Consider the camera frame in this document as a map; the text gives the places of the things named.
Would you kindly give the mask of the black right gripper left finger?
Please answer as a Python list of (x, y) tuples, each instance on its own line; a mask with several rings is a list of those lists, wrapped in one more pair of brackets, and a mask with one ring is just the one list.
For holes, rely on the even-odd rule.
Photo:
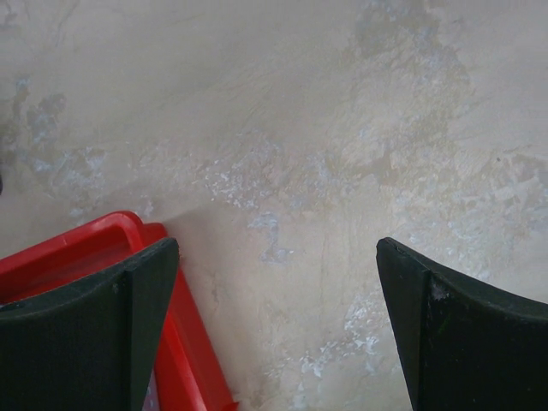
[(164, 238), (1, 309), (3, 410), (140, 410), (179, 261)]

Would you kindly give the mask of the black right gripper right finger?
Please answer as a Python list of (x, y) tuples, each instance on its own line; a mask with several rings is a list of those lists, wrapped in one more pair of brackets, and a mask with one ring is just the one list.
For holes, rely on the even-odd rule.
[(377, 267), (414, 410), (545, 410), (547, 305), (386, 237)]

